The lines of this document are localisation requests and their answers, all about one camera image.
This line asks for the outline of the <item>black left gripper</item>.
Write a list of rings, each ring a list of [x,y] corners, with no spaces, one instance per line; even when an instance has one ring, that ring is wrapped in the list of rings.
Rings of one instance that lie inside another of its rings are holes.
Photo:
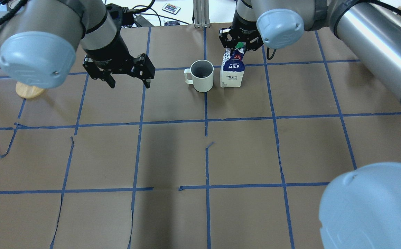
[[[101,79],[114,89],[116,81],[111,74],[126,74],[143,81],[146,89],[150,88],[155,77],[155,66],[145,53],[137,57],[126,50],[115,49],[111,52],[103,49],[84,49],[86,57],[82,66],[92,79]]]

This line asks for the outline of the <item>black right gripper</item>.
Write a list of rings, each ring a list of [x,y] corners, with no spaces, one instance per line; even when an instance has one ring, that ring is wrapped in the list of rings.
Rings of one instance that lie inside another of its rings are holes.
[[[256,51],[263,45],[261,35],[255,24],[233,24],[229,28],[221,28],[218,32],[218,38],[222,46],[229,49],[236,48],[238,43],[242,42],[246,52]]]

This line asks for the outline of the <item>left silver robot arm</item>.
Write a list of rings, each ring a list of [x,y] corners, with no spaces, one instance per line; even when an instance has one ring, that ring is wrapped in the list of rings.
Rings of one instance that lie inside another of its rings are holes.
[[[138,12],[100,0],[20,0],[0,8],[0,70],[29,86],[55,88],[65,82],[81,47],[92,79],[114,88],[112,75],[126,74],[149,88],[153,63],[147,54],[132,56],[121,36],[121,27]]]

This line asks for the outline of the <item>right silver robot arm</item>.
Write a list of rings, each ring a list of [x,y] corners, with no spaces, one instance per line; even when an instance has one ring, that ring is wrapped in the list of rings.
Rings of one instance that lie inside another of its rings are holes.
[[[206,150],[213,249],[322,249],[327,183],[401,160],[401,106],[327,28],[247,68],[242,88],[208,96],[249,120],[209,124]]]

